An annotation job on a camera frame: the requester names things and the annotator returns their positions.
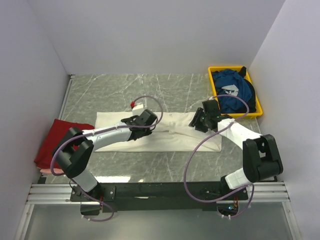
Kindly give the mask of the white t-shirt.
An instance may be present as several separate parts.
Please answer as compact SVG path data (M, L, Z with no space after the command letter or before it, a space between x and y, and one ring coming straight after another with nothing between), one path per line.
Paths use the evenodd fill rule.
M114 143L96 152L192 152L213 131L206 133L189 127L195 112L164 112L161 122L149 136L137 140ZM95 128L110 127L121 119L131 117L130 112L97 112ZM216 135L203 143L198 152L220 152L222 137Z

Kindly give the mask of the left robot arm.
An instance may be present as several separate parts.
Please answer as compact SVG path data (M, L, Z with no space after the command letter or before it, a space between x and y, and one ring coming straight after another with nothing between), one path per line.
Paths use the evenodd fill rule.
M140 115L124 118L109 127L80 130L71 127L52 152L51 163L82 190L88 201L104 198L101 184L87 169L92 152L115 143L135 141L151 135L158 117L146 109Z

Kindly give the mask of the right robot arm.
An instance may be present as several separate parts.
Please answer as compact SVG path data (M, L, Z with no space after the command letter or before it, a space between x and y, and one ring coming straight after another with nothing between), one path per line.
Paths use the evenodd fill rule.
M202 133L214 131L242 150L242 167L220 179L218 193L222 198L230 200L237 189L283 173L275 138L254 132L227 114L222 115L217 100L203 101L189 126Z

